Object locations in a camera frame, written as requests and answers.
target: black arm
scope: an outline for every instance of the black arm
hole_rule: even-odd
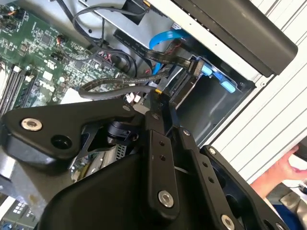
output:
[[[165,94],[150,98],[145,115],[105,100],[3,116],[1,145],[26,181],[18,191],[42,214],[37,230],[288,229],[216,149],[197,148]],[[95,150],[121,144],[126,156],[48,194],[97,135]]]

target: black cable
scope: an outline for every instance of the black cable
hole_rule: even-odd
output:
[[[151,86],[129,86],[126,88],[111,90],[107,92],[87,92],[84,89],[79,89],[79,95],[82,98],[91,99],[91,100],[106,100],[106,99],[119,97],[121,95],[125,95],[130,92],[149,93],[151,90],[155,90],[155,88]]]
[[[73,14],[71,13],[71,11],[68,9],[68,7],[66,6],[66,4],[64,3],[63,0],[56,0],[57,3],[59,4],[59,6],[62,8],[62,10],[64,11],[64,13],[66,14],[66,16],[68,17],[68,19],[70,20],[70,22],[72,23],[73,20]],[[92,45],[93,45],[93,41],[99,41],[99,38],[96,37],[91,37],[90,35],[88,35],[88,33],[86,31],[84,31],[82,29],[82,27],[79,24],[76,24],[76,28],[75,28],[81,35],[83,35],[86,40],[88,40]]]
[[[133,13],[130,11],[126,11],[126,10],[122,10],[122,9],[118,9],[118,8],[114,8],[114,7],[104,7],[104,6],[92,6],[92,7],[88,7],[85,8],[84,10],[79,11],[72,19],[72,25],[74,26],[74,28],[77,30],[78,24],[77,24],[77,18],[82,15],[82,14],[86,14],[86,13],[90,13],[96,10],[107,10],[107,11],[112,11],[112,12],[118,12],[118,13],[122,13],[122,14],[126,14],[126,15],[132,15],[132,16],[143,16],[148,12],[148,9],[146,9],[144,12],[142,13]],[[134,71],[135,74],[134,76],[137,77],[137,64],[136,61],[134,60],[134,58],[123,52],[122,50],[118,50],[118,49],[108,49],[108,48],[103,48],[103,51],[106,51],[108,53],[120,53],[120,54],[124,54],[126,56],[128,56],[129,58],[131,58],[131,60],[133,61],[134,64]]]
[[[118,97],[121,95],[125,95],[129,92],[145,92],[149,93],[151,90],[154,90],[154,87],[150,86],[129,86],[126,88],[108,91],[108,92],[89,92],[90,90],[99,87],[103,84],[114,84],[114,83],[121,83],[121,84],[136,84],[141,82],[153,81],[157,79],[161,79],[167,77],[169,75],[168,71],[163,71],[158,73],[157,75],[150,76],[150,77],[142,77],[138,79],[129,79],[129,78],[116,78],[116,79],[96,79],[86,83],[85,85],[81,86],[79,89],[79,95],[82,98],[92,99],[92,100],[105,100],[114,97]]]
[[[105,40],[105,18],[102,18],[102,27],[101,27],[101,44],[100,48],[102,48]]]
[[[99,38],[95,38],[95,37],[91,37],[90,35],[88,35],[88,33],[82,29],[82,27],[75,21],[73,23],[73,19],[74,19],[74,16],[72,15],[72,13],[70,12],[70,10],[68,9],[68,7],[66,6],[66,4],[64,3],[63,0],[56,0],[57,3],[59,4],[59,6],[62,8],[62,10],[64,11],[64,13],[66,14],[66,16],[69,18],[69,20],[71,21],[73,27],[75,28],[76,31],[78,31],[81,35],[84,36],[84,38],[93,46],[93,47],[96,47],[97,49],[99,49],[99,51],[104,51],[104,52],[108,52],[108,53],[119,53],[119,54],[123,54],[124,58],[127,63],[128,63],[128,71],[130,70],[130,67],[131,67],[131,61],[130,59],[132,60],[133,62],[133,65],[134,65],[134,77],[137,77],[137,72],[138,72],[138,67],[137,67],[137,64],[136,64],[136,61],[134,60],[134,58],[125,53],[124,51],[120,50],[120,49],[108,49],[108,48],[102,48],[100,47],[96,42],[99,42],[101,39]]]
[[[177,65],[185,69],[189,69],[191,61],[176,55],[170,55],[148,49],[145,58],[167,65]]]

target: metal frame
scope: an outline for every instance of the metal frame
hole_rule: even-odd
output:
[[[293,42],[299,51],[294,61],[274,78],[237,116],[224,122],[212,143],[249,183],[257,179],[294,144],[307,136],[307,26],[302,23],[307,3],[253,1]]]
[[[40,3],[37,0],[24,2],[41,5],[45,11],[50,9],[51,5],[55,8],[58,7],[54,2]],[[74,11],[82,8],[76,1],[69,2],[69,6]],[[295,60],[280,76],[274,78],[264,90],[262,90],[263,87],[272,78],[267,79],[259,75],[249,64],[204,30],[172,1],[149,0],[149,2],[186,29],[243,76],[255,82],[257,88],[231,116],[222,121],[223,124],[220,128],[206,142],[206,144],[212,143],[241,173],[244,179],[252,182],[292,145],[307,136],[305,129],[307,127],[307,115],[305,113],[307,105],[303,100],[304,93],[306,93],[303,86],[307,83],[305,77],[307,73],[305,66],[307,63],[305,60],[307,25],[302,23],[307,11],[305,1],[252,0],[270,20],[299,46]],[[52,12],[54,12],[52,16],[61,19],[61,22],[63,21],[63,15],[58,14],[61,10],[48,11],[49,14]],[[94,17],[96,18],[95,15],[87,17],[88,23],[97,22],[97,20],[92,20]],[[99,34],[98,24],[96,23],[96,26],[94,26],[92,35]],[[262,147],[260,149],[252,148],[256,145]]]

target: finger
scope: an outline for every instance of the finger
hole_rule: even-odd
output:
[[[292,180],[304,180],[307,178],[307,170],[300,170],[296,167],[292,167],[293,177]]]
[[[298,151],[298,145],[295,145],[290,151],[288,151],[284,156],[283,158],[284,159],[288,159],[289,157],[292,156],[293,153],[297,152]]]

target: metal rivet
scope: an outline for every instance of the metal rivet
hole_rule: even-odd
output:
[[[43,124],[34,118],[26,118],[22,120],[21,126],[22,128],[33,132],[39,131],[43,128]]]
[[[213,155],[216,154],[216,151],[215,151],[214,149],[212,149],[212,148],[209,148],[209,152],[210,152],[211,154],[213,154]]]
[[[165,191],[165,190],[160,191],[158,194],[158,198],[159,198],[160,203],[164,205],[165,207],[174,206],[174,199],[168,191]]]
[[[187,131],[186,129],[183,130],[183,133],[184,133],[185,135],[187,135],[187,136],[190,136],[190,135],[191,135],[190,132]]]
[[[232,222],[229,216],[222,215],[221,220],[228,230],[235,230],[235,224]]]
[[[123,109],[124,110],[127,110],[127,111],[130,111],[131,109],[128,107],[128,106],[126,106],[126,105],[123,105]]]
[[[280,223],[276,223],[276,226],[278,227],[279,230],[284,230],[283,226],[281,226]]]
[[[159,120],[159,116],[157,114],[153,114],[154,119]]]

